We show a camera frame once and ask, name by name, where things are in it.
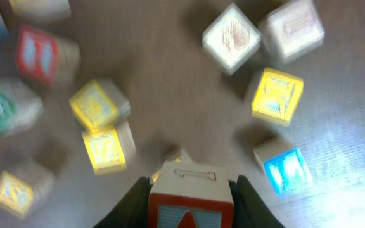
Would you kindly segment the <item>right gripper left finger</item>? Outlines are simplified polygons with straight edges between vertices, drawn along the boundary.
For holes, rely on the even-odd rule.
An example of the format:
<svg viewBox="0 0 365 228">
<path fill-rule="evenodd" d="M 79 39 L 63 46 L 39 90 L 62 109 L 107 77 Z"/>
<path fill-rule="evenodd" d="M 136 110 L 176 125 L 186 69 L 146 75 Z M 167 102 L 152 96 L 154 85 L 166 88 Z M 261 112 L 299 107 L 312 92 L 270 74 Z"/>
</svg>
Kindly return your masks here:
<svg viewBox="0 0 365 228">
<path fill-rule="evenodd" d="M 148 200 L 152 187 L 148 177 L 140 177 L 93 228 L 147 228 Z"/>
</svg>

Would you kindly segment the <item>red A block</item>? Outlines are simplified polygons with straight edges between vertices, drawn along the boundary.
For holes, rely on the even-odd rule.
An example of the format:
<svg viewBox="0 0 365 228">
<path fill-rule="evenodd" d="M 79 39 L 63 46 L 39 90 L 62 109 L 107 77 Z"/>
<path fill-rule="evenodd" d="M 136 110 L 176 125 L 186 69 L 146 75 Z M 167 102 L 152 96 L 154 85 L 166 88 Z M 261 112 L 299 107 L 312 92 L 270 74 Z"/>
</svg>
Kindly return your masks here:
<svg viewBox="0 0 365 228">
<path fill-rule="evenodd" d="M 218 167 L 167 161 L 149 194 L 148 227 L 232 226 L 234 201 Z"/>
</svg>

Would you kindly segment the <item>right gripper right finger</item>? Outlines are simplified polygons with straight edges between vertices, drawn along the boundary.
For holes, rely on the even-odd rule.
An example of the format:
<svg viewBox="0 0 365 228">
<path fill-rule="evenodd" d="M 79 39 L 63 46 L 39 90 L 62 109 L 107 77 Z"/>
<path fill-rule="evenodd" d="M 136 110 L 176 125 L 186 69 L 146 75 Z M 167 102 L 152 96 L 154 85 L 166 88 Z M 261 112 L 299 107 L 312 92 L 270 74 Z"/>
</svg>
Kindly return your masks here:
<svg viewBox="0 0 365 228">
<path fill-rule="evenodd" d="M 232 228 L 285 228 L 244 175 L 229 180 L 229 187 L 234 201 Z"/>
</svg>

